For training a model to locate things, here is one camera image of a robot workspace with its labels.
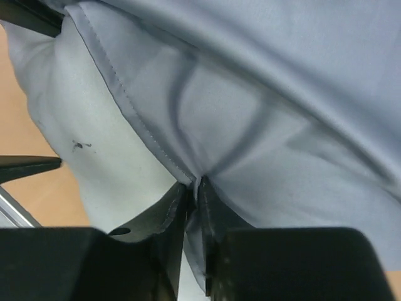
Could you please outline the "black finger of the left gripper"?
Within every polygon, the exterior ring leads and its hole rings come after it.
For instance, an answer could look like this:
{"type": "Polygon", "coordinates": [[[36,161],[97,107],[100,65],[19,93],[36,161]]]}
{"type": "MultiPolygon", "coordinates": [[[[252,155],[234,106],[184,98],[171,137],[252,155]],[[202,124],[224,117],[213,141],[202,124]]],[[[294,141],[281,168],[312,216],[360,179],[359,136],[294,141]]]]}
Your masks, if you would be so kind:
{"type": "Polygon", "coordinates": [[[48,156],[1,156],[0,182],[5,183],[23,177],[58,169],[62,165],[59,157],[48,156]]]}

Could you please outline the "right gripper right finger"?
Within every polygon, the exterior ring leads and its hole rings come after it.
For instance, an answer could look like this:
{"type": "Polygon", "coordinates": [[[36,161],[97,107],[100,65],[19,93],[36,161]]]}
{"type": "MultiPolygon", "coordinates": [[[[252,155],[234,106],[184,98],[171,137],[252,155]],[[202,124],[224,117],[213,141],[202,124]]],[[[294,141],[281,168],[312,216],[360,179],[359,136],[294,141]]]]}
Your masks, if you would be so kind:
{"type": "Polygon", "coordinates": [[[367,238],[344,227],[256,228],[202,178],[197,197],[211,300],[393,300],[367,238]]]}

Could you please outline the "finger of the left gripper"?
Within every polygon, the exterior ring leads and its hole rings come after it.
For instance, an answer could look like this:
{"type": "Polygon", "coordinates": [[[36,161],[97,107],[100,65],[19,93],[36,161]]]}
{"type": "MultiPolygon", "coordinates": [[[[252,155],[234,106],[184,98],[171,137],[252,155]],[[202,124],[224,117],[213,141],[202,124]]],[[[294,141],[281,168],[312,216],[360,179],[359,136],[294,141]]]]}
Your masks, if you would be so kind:
{"type": "Polygon", "coordinates": [[[37,0],[1,0],[1,20],[50,37],[61,33],[64,15],[37,0]]]}

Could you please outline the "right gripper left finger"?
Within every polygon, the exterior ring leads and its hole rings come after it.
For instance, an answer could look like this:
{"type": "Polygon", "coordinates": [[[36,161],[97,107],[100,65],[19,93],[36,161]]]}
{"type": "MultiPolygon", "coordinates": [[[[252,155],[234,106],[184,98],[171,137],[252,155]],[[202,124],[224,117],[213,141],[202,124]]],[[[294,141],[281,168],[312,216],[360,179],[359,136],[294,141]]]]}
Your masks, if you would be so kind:
{"type": "Polygon", "coordinates": [[[1,230],[2,300],[176,300],[188,190],[104,233],[94,228],[1,230]]]}

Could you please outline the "white pillow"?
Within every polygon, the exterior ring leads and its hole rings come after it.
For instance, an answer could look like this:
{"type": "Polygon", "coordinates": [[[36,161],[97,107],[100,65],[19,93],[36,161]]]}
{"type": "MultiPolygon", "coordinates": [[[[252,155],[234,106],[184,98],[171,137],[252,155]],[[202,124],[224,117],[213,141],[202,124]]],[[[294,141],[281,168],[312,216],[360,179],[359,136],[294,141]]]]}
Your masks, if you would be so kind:
{"type": "Polygon", "coordinates": [[[29,115],[76,177],[91,225],[109,232],[157,202],[175,179],[123,117],[73,21],[55,38],[3,28],[29,115]]]}

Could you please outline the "grey pillowcase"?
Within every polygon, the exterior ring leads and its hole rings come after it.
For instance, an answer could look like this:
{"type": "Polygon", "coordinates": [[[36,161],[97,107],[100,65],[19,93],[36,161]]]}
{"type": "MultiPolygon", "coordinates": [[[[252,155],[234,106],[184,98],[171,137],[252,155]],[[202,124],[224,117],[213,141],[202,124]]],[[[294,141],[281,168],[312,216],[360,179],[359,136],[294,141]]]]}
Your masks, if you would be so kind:
{"type": "Polygon", "coordinates": [[[179,181],[258,227],[347,226],[400,268],[399,1],[66,6],[114,102],[179,181]]]}

